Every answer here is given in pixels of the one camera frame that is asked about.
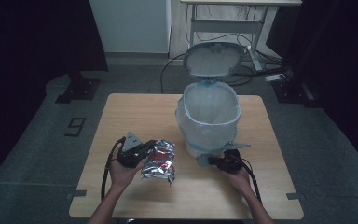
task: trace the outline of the wooden table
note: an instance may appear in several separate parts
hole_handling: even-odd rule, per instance
[[[247,205],[217,168],[199,167],[185,149],[174,111],[178,94],[111,94],[89,151],[75,197],[72,217],[90,217],[100,203],[103,167],[113,144],[128,131],[142,141],[166,139],[175,143],[173,166],[176,179],[142,179],[138,174],[118,201],[113,217],[248,219]],[[301,219],[299,200],[288,200],[295,193],[269,116],[259,96],[239,96],[241,119],[236,143],[252,146],[240,149],[241,156],[254,169],[263,204],[274,219]]]
[[[252,45],[248,46],[248,52],[256,71],[263,68],[260,65],[255,50],[261,31],[263,30],[269,7],[295,7],[302,4],[301,0],[181,0],[192,6],[191,26],[190,26],[190,46],[194,44],[195,32],[207,33],[232,33],[232,34],[254,34]],[[263,13],[258,21],[253,20],[200,20],[197,19],[197,5],[243,5],[243,6],[263,6]]]

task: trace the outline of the crumpled foil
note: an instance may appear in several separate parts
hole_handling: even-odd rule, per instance
[[[171,183],[175,179],[175,168],[172,166],[175,156],[174,144],[166,140],[158,140],[145,159],[141,173],[144,178],[164,178]]]

